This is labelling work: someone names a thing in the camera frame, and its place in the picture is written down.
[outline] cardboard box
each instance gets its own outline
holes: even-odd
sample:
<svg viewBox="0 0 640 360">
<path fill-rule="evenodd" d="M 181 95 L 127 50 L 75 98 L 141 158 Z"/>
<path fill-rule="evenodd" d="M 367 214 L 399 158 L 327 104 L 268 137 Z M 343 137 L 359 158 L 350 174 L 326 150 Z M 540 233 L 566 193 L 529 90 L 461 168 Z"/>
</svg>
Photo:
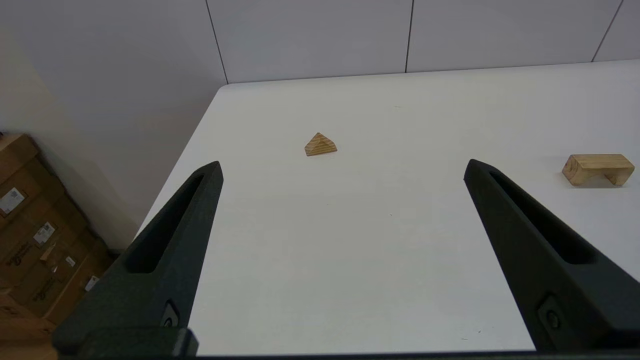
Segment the cardboard box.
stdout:
<svg viewBox="0 0 640 360">
<path fill-rule="evenodd" d="M 0 236 L 0 259 L 4 259 L 9 255 L 14 246 L 28 234 L 32 225 L 22 218 L 16 219 L 10 227 L 5 229 Z M 12 283 L 0 272 L 0 288 L 10 288 Z"/>
<path fill-rule="evenodd" d="M 0 184 L 38 154 L 31 139 L 24 134 L 0 137 Z"/>
<path fill-rule="evenodd" d="M 16 218 L 24 218 L 25 221 L 36 224 L 40 219 L 53 208 L 53 205 L 60 200 L 65 193 L 65 188 L 60 180 L 53 177 L 47 188 L 38 195 L 31 204 L 26 206 Z"/>
<path fill-rule="evenodd" d="M 8 225 L 53 179 L 38 159 L 32 159 L 0 184 L 0 229 Z"/>
<path fill-rule="evenodd" d="M 33 334 L 50 334 L 73 312 L 84 294 L 91 291 L 93 285 L 102 277 L 110 264 L 111 261 L 104 252 L 104 247 L 100 246 L 97 241 L 91 252 L 78 266 L 62 294 L 43 317 L 13 316 L 11 321 L 16 326 L 27 329 Z"/>
<path fill-rule="evenodd" d="M 65 287 L 51 269 L 37 262 L 14 288 L 0 292 L 0 312 L 8 318 L 38 318 L 43 316 Z"/>
<path fill-rule="evenodd" d="M 23 329 L 11 320 L 0 321 L 0 340 L 28 340 L 44 337 L 36 336 L 34 333 L 37 331 Z"/>
<path fill-rule="evenodd" d="M 16 231 L 22 237 L 10 239 L 15 245 L 0 262 L 0 278 L 11 285 L 19 285 L 47 248 L 53 243 L 64 250 L 71 248 L 85 225 L 82 215 L 66 196 L 61 197 L 35 225 L 19 217 L 10 227 L 27 226 L 29 230 Z"/>
<path fill-rule="evenodd" d="M 71 247 L 54 243 L 42 254 L 40 260 L 53 269 L 58 281 L 65 282 L 80 266 L 94 244 L 95 238 L 85 229 Z"/>
</svg>

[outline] screw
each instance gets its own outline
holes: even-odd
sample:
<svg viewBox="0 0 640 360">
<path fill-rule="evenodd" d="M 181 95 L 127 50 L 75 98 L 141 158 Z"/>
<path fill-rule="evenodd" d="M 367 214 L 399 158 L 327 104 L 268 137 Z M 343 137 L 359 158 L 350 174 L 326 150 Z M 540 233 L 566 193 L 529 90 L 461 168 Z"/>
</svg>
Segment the screw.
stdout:
<svg viewBox="0 0 640 360">
<path fill-rule="evenodd" d="M 560 317 L 556 314 L 555 311 L 549 310 L 547 311 L 547 322 L 551 329 L 559 329 L 560 328 Z"/>
</svg>

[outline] wooden bridge block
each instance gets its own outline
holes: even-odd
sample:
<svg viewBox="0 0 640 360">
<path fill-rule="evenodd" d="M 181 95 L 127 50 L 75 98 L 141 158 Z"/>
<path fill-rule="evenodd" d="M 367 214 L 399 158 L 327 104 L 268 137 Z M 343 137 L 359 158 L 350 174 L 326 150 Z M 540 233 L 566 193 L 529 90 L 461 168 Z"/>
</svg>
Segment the wooden bridge block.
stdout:
<svg viewBox="0 0 640 360">
<path fill-rule="evenodd" d="M 622 185 L 634 169 L 622 154 L 581 154 L 569 156 L 562 173 L 572 185 L 581 185 L 586 179 L 600 174 L 613 185 Z"/>
<path fill-rule="evenodd" d="M 338 151 L 333 141 L 327 139 L 325 135 L 317 133 L 305 146 L 307 156 L 326 154 L 327 152 Z"/>
</svg>

